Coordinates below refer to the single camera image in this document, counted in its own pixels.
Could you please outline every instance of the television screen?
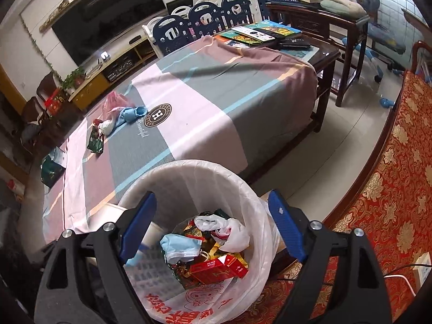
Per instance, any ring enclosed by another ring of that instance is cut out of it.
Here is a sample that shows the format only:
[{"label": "television screen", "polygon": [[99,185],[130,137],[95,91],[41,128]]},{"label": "television screen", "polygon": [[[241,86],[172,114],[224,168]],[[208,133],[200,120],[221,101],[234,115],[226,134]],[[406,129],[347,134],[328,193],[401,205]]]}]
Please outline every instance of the television screen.
[{"label": "television screen", "polygon": [[52,28],[80,65],[111,39],[163,9],[162,0],[81,0]]}]

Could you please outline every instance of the vine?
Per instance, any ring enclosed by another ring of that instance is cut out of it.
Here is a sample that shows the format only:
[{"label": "vine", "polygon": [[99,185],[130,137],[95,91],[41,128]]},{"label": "vine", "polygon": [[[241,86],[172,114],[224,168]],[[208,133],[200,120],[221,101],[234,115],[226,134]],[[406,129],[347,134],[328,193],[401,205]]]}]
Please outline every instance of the vine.
[{"label": "vine", "polygon": [[58,79],[59,82],[62,82],[62,78],[60,77],[60,74],[57,73],[57,71],[54,70],[53,65],[48,62],[47,58],[45,57],[42,50],[39,48],[39,46],[36,44],[36,40],[33,39],[33,36],[31,35],[29,29],[25,25],[24,19],[22,18],[22,15],[19,14],[19,19],[21,20],[21,24],[24,27],[24,30],[28,34],[30,40],[32,41],[33,47],[36,50],[36,52],[44,59],[44,62],[47,64],[48,68],[53,72],[54,76]]}]

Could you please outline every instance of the silver bolt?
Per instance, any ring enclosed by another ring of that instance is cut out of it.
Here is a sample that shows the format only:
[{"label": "silver bolt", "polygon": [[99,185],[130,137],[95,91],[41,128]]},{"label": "silver bolt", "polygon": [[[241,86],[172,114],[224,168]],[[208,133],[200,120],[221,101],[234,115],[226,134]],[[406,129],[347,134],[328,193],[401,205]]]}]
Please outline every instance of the silver bolt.
[{"label": "silver bolt", "polygon": [[355,236],[363,236],[364,234],[365,234],[365,232],[363,231],[363,229],[360,229],[360,228],[354,229],[354,235]]},{"label": "silver bolt", "polygon": [[114,228],[115,228],[115,224],[112,222],[105,223],[103,226],[103,229],[105,231],[111,231],[111,230],[114,230]]},{"label": "silver bolt", "polygon": [[66,229],[65,231],[63,231],[61,233],[61,236],[63,236],[65,239],[67,239],[68,237],[72,236],[72,230]]},{"label": "silver bolt", "polygon": [[323,228],[323,225],[318,220],[312,220],[310,226],[313,230],[321,230]]}]

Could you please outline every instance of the tile floor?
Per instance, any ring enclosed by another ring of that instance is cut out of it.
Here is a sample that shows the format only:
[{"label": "tile floor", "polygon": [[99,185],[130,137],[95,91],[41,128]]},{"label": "tile floor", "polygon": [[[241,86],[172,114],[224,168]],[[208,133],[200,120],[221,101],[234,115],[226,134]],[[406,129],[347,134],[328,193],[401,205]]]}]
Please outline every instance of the tile floor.
[{"label": "tile floor", "polygon": [[[336,63],[336,73],[342,64]],[[366,163],[387,119],[381,95],[395,100],[402,79],[388,72],[380,86],[365,64],[362,76],[346,92],[342,108],[331,95],[322,129],[310,134],[252,187],[261,196],[277,188],[290,205],[309,219],[323,220],[342,199]],[[40,166],[34,164],[22,203],[18,229],[30,256],[45,244],[42,233],[44,188]]]}]

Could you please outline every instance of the trash can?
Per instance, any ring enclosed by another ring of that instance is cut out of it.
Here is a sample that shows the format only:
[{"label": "trash can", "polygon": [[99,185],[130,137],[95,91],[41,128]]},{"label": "trash can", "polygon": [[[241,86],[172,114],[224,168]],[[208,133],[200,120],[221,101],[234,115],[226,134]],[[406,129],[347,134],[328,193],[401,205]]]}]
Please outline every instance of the trash can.
[{"label": "trash can", "polygon": [[152,169],[133,183],[119,205],[135,207],[146,191],[153,191],[157,199],[153,222],[167,233],[187,218],[221,208],[238,219],[251,238],[244,252],[249,264],[244,278],[190,290],[184,290],[165,265],[159,244],[144,250],[142,259],[125,270],[148,314],[167,324],[219,324],[247,310],[264,288],[279,244],[267,203],[228,169],[199,160]]}]

